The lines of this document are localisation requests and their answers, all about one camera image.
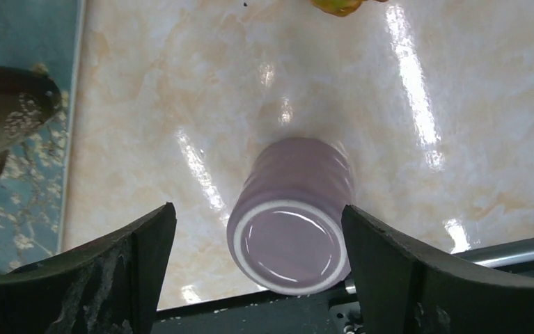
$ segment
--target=blue floral rug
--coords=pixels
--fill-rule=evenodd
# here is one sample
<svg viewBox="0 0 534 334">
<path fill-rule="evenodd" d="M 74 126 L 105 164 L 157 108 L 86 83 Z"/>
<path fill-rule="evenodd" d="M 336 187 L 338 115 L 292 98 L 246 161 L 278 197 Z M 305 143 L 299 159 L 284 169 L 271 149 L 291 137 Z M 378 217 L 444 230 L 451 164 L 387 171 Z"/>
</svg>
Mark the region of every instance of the blue floral rug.
<svg viewBox="0 0 534 334">
<path fill-rule="evenodd" d="M 0 65 L 45 64 L 68 96 L 82 2 L 0 0 Z M 59 252 L 71 119 L 65 110 L 10 151 L 0 177 L 0 272 Z"/>
</svg>

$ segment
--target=marble floor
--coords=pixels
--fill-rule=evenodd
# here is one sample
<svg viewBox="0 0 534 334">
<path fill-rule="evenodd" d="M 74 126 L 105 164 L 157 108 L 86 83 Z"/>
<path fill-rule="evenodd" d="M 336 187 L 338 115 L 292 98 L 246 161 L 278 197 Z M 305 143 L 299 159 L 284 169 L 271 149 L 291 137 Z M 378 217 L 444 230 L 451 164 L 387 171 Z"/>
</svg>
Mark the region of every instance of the marble floor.
<svg viewBox="0 0 534 334">
<path fill-rule="evenodd" d="M 534 1 L 90 0 L 64 249 L 164 202 L 159 309 L 256 292 L 225 224 L 289 136 L 343 148 L 356 204 L 448 252 L 534 237 Z"/>
</svg>

